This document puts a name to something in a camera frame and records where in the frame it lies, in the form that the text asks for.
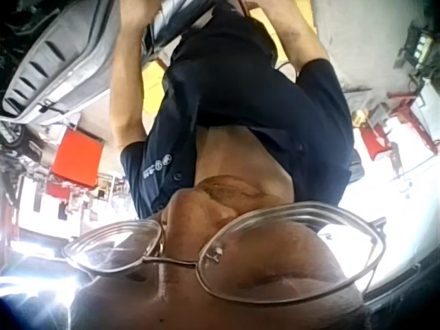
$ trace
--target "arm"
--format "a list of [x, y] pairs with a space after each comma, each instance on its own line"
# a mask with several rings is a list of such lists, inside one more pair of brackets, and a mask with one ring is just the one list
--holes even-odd
[[302, 16], [295, 0], [254, 0], [266, 13], [289, 61], [300, 72], [308, 62], [329, 55]]
[[113, 53], [110, 96], [110, 123], [120, 151], [146, 139], [142, 124], [141, 40], [159, 8], [160, 0], [121, 0], [121, 28]]

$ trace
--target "navy blue shirt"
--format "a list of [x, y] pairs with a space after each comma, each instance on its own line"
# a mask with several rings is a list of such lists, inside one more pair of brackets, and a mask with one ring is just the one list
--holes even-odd
[[331, 63], [307, 63], [293, 83], [264, 43], [237, 29], [205, 31], [176, 51], [147, 140], [121, 154], [139, 218], [194, 186], [197, 126], [247, 127], [291, 175], [295, 201], [337, 205], [351, 176], [353, 129]]

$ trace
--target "eyeglasses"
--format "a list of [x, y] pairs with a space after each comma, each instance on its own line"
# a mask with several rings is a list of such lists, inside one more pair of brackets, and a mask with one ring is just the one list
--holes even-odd
[[[371, 249], [363, 266], [349, 278], [336, 280], [299, 274], [297, 259], [305, 251], [292, 251], [290, 240], [298, 240], [295, 233], [311, 223], [349, 228], [366, 237]], [[302, 244], [305, 249], [319, 245], [321, 252], [329, 251], [323, 247], [325, 237], [305, 230], [309, 237]], [[68, 244], [64, 254], [74, 267], [98, 276], [132, 273], [149, 263], [186, 267], [195, 270], [200, 285], [214, 297], [244, 305], [284, 306], [324, 298], [371, 274], [368, 289], [386, 249], [382, 233], [373, 225], [346, 210], [317, 202], [247, 213], [222, 228], [196, 261], [161, 257], [164, 244], [164, 229], [157, 221], [126, 221], [88, 232]]]

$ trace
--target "metal eyeglass frame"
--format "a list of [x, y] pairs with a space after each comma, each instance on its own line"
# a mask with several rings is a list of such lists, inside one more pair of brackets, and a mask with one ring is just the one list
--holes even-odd
[[[331, 289], [326, 289], [320, 293], [314, 294], [313, 296], [307, 296], [304, 298], [292, 298], [292, 299], [283, 299], [277, 301], [255, 301], [252, 299], [239, 298], [239, 297], [228, 296], [225, 294], [220, 294], [218, 292], [213, 291], [210, 288], [203, 274], [203, 271], [201, 270], [202, 269], [201, 262], [204, 260], [208, 250], [211, 248], [211, 246], [215, 241], [221, 238], [225, 233], [232, 231], [234, 229], [240, 230], [241, 228], [248, 228], [250, 226], [255, 225], [256, 223], [263, 223], [266, 221], [282, 221], [282, 220], [286, 220], [287, 217], [293, 218], [294, 220], [292, 220], [292, 222], [301, 223], [303, 225], [307, 225], [307, 222], [310, 221], [321, 222], [325, 224], [342, 224], [342, 225], [354, 227], [355, 229], [363, 232], [364, 234], [369, 235], [371, 237], [372, 248], [371, 248], [371, 253], [369, 254], [368, 260], [366, 262], [365, 268], [361, 272], [344, 280], [343, 282], [341, 282], [340, 284], [336, 285]], [[97, 271], [96, 269], [91, 269], [87, 266], [78, 264], [73, 260], [73, 257], [70, 256], [72, 250], [75, 250], [75, 248], [81, 243], [83, 244], [84, 242], [87, 242], [91, 239], [99, 239], [99, 237], [107, 237], [111, 233], [117, 234], [118, 228], [121, 229], [122, 226], [126, 226], [124, 227], [124, 229], [126, 229], [127, 226], [133, 226], [133, 229], [135, 229], [136, 227], [134, 226], [136, 226], [136, 224], [138, 224], [140, 221], [145, 221], [148, 222], [148, 224], [150, 225], [157, 226], [157, 229], [159, 230], [159, 234], [155, 238], [152, 247], [151, 245], [148, 246], [144, 256], [141, 259], [137, 260], [136, 262], [116, 270]], [[372, 272], [371, 279], [368, 282], [366, 289], [364, 290], [365, 293], [368, 290], [371, 281], [373, 280], [377, 266], [379, 265], [386, 250], [385, 239], [382, 236], [382, 234], [379, 232], [379, 230], [374, 226], [374, 224], [372, 225], [370, 223], [365, 222], [363, 219], [361, 219], [360, 217], [349, 211], [318, 202], [293, 203], [284, 206], [277, 206], [275, 208], [270, 208], [267, 210], [257, 210], [247, 213], [235, 219], [233, 222], [229, 223], [228, 225], [223, 227], [220, 231], [218, 231], [218, 233], [216, 233], [214, 237], [212, 237], [211, 240], [207, 242], [207, 244], [205, 244], [204, 247], [201, 249], [199, 253], [199, 258], [196, 261], [181, 261], [172, 258], [163, 258], [157, 256], [162, 253], [162, 247], [165, 243], [164, 229], [162, 225], [158, 223], [156, 220], [147, 219], [140, 221], [125, 221], [125, 222], [114, 223], [111, 225], [106, 225], [96, 230], [92, 230], [91, 232], [87, 233], [85, 236], [80, 237], [75, 241], [67, 244], [63, 249], [67, 262], [73, 267], [78, 268], [89, 274], [98, 275], [98, 276], [107, 276], [107, 277], [120, 276], [123, 274], [132, 273], [137, 267], [141, 266], [141, 264], [165, 263], [165, 264], [176, 265], [176, 266], [195, 270], [197, 280], [199, 281], [200, 285], [203, 287], [203, 289], [206, 292], [208, 292], [211, 296], [214, 296], [216, 298], [220, 298], [222, 300], [226, 300], [232, 303], [238, 303], [240, 305], [251, 305], [251, 306], [259, 306], [259, 307], [282, 307], [286, 305], [298, 305], [301, 303], [306, 303], [309, 301], [324, 298], [326, 296], [329, 296], [331, 294], [334, 294], [351, 286], [352, 284], [354, 284], [354, 282], [360, 280], [368, 273]], [[374, 261], [370, 263], [370, 260], [378, 245], [382, 246], [382, 250], [376, 256]]]

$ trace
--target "car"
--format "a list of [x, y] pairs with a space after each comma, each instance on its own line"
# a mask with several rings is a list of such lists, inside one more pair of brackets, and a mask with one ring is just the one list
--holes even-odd
[[[165, 0], [146, 29], [143, 65], [215, 0]], [[25, 124], [51, 125], [109, 92], [118, 0], [8, 0], [0, 22], [0, 144], [24, 141]]]

